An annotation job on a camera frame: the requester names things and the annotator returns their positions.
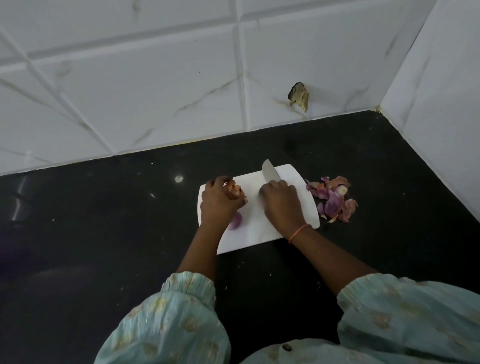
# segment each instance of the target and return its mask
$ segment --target forearm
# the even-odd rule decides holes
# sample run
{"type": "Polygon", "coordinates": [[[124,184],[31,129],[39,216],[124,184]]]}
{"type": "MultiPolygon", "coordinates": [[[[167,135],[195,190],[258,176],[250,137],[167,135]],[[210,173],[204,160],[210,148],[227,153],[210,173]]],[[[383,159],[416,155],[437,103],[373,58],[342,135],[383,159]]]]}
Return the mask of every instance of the forearm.
{"type": "Polygon", "coordinates": [[[227,227],[219,224],[201,224],[190,244],[177,273],[200,273],[215,280],[216,251],[227,227]]]}
{"type": "Polygon", "coordinates": [[[320,273],[335,296],[356,278],[376,273],[375,269],[333,244],[311,227],[301,230],[293,238],[292,244],[320,273]]]}

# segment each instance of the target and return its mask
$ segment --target cutting board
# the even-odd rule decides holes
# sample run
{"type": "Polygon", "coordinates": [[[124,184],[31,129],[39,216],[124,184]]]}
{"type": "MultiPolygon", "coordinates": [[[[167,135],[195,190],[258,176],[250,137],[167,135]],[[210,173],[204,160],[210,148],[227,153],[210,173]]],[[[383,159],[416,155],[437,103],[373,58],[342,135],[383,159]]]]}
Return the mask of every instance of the cutting board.
{"type": "MultiPolygon", "coordinates": [[[[312,225],[314,229],[320,227],[320,219],[313,196],[307,191],[306,183],[297,170],[291,164],[284,164],[283,166],[275,167],[275,169],[281,179],[285,180],[289,185],[293,184],[297,188],[305,221],[312,225]]],[[[247,246],[269,242],[282,237],[265,216],[262,201],[258,195],[260,187],[267,183],[262,171],[244,174],[233,179],[244,190],[245,195],[248,197],[248,203],[239,210],[243,216],[241,225],[235,230],[226,230],[224,232],[216,251],[217,254],[231,252],[232,250],[246,248],[247,246]]],[[[202,192],[204,190],[205,185],[203,184],[198,192],[198,225],[202,223],[200,203],[202,203],[202,192]]]]}

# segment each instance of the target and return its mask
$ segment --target kitchen knife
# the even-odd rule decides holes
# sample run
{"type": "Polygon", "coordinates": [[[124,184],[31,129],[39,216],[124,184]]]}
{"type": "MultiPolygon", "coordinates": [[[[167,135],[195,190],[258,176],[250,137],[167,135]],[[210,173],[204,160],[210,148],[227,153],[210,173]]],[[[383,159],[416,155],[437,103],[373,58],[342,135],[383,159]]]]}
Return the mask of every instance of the kitchen knife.
{"type": "Polygon", "coordinates": [[[272,162],[270,162],[268,159],[262,164],[262,174],[267,182],[278,182],[281,179],[272,162]]]}

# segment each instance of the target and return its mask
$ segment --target light blue sleeve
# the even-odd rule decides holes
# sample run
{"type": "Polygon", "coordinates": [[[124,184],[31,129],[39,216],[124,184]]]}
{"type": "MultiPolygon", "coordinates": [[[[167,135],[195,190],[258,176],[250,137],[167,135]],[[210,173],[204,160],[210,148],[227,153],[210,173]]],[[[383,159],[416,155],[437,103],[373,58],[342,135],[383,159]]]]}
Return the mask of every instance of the light blue sleeve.
{"type": "Polygon", "coordinates": [[[95,364],[228,363],[230,342],[214,304],[210,279],[191,272],[172,274],[159,293],[124,317],[95,364]]]}
{"type": "Polygon", "coordinates": [[[342,346],[385,363],[480,362],[480,296],[439,282],[369,274],[337,297],[342,346]]]}

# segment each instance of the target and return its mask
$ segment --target patterned clothing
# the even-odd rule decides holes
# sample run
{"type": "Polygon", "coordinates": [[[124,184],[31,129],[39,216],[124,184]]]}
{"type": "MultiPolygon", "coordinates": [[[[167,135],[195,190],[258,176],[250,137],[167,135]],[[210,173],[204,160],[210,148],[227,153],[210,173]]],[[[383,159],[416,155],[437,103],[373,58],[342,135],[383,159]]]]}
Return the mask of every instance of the patterned clothing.
{"type": "MultiPolygon", "coordinates": [[[[480,363],[480,296],[439,282],[369,274],[337,297],[341,345],[292,340],[243,363],[480,363]]],[[[120,322],[95,364],[228,363],[230,342],[207,277],[172,274],[120,322]]]]}

